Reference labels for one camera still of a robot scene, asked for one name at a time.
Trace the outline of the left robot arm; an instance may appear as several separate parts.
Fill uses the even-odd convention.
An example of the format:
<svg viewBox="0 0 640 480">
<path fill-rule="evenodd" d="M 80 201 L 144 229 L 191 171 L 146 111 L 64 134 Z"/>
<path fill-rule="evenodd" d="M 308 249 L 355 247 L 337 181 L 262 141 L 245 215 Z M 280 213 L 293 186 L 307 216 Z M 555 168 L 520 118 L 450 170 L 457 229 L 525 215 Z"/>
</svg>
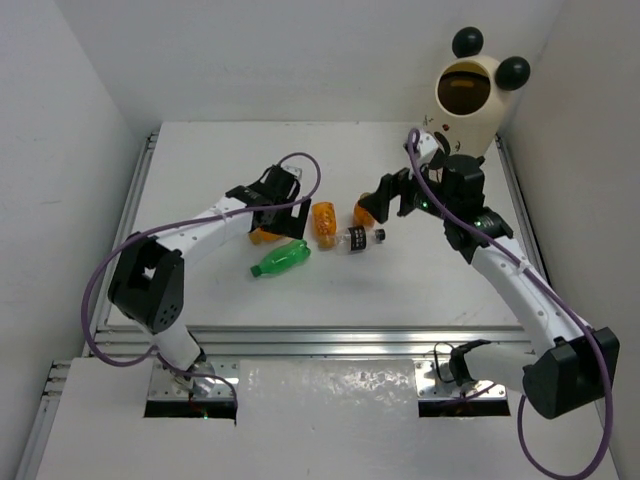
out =
<svg viewBox="0 0 640 480">
<path fill-rule="evenodd" d="M 262 229 L 300 239 L 311 201 L 292 214 L 302 170 L 268 167 L 259 180 L 237 186 L 189 225 L 131 240 L 119 256 L 108 289 L 109 301 L 150 336 L 160 359 L 176 369 L 176 381 L 204 398 L 221 382 L 195 337 L 180 318 L 185 272 L 225 243 Z"/>
</svg>

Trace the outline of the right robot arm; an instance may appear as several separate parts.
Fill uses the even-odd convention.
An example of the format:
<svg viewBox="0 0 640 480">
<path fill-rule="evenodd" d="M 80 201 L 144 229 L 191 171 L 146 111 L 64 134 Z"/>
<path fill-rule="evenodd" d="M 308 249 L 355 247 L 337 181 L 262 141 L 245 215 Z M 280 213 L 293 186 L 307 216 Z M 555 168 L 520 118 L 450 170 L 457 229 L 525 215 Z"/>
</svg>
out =
<svg viewBox="0 0 640 480">
<path fill-rule="evenodd" d="M 387 221 L 392 199 L 400 200 L 399 216 L 415 209 L 442 214 L 451 247 L 498 292 L 527 333 L 533 351 L 521 354 L 489 340 L 454 348 L 446 378 L 463 388 L 479 380 L 522 392 L 546 419 L 610 393 L 620 343 L 608 328 L 592 329 L 573 320 L 556 301 L 538 272 L 530 267 L 503 218 L 485 206 L 485 176 L 479 159 L 453 155 L 437 159 L 437 180 L 429 166 L 418 174 L 404 168 L 384 175 L 377 190 L 358 204 L 380 223 Z"/>
</svg>

